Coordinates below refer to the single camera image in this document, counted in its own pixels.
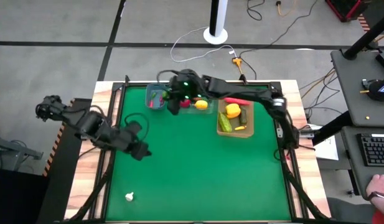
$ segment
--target green table surface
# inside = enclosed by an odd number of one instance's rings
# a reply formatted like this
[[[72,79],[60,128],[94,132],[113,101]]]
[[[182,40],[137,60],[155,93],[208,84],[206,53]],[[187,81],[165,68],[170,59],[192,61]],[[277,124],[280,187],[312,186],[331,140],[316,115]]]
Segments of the green table surface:
[[[254,135],[232,138],[217,134],[216,112],[153,111],[145,107],[145,91],[127,88],[121,117],[148,117],[152,156],[136,161],[116,152],[107,221],[290,220],[281,164],[273,157],[273,120],[260,104]],[[129,120],[146,127],[138,116]],[[125,199],[130,192],[132,202]]]

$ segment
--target white pole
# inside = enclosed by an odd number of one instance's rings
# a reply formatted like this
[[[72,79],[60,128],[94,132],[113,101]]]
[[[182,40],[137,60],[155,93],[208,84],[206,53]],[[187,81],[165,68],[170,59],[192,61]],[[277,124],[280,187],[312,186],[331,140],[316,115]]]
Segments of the white pole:
[[[204,31],[204,39],[210,44],[222,44],[228,39],[223,28],[227,14],[228,0],[212,0],[210,27]]]

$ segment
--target black keyboard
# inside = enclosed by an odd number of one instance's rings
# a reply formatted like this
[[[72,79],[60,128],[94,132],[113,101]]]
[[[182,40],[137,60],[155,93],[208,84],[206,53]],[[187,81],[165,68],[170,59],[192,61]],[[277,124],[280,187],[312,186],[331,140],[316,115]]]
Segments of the black keyboard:
[[[384,166],[384,134],[358,134],[358,142],[366,166]]]

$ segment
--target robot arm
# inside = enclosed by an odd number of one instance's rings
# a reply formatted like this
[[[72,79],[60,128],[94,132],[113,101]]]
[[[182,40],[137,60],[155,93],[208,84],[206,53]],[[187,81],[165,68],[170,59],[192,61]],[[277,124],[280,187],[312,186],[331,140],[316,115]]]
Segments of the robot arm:
[[[120,150],[140,161],[149,156],[148,145],[139,141],[137,133],[142,129],[136,121],[131,121],[125,128],[111,127],[102,110],[89,111],[89,108],[75,110],[62,103],[59,96],[46,96],[42,103],[35,107],[37,118],[43,121],[51,119],[63,121],[71,128],[77,130],[76,137],[86,137],[94,146],[102,150]]]
[[[261,103],[268,114],[276,120],[283,130],[283,149],[298,148],[299,132],[293,126],[286,105],[287,100],[275,88],[269,90],[252,89],[227,83],[225,80],[203,75],[200,78],[193,70],[171,71],[176,75],[170,79],[167,97],[168,110],[176,115],[179,103],[185,99],[205,96],[210,99],[233,97]]]

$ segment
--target zucchini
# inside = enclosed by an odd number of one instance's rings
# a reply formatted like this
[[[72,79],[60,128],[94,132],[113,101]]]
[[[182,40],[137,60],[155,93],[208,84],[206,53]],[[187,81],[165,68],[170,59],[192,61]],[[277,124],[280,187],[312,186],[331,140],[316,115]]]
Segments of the zucchini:
[[[247,124],[247,110],[244,108],[240,108],[240,115],[239,115],[239,121],[240,121],[240,126],[244,126]]]

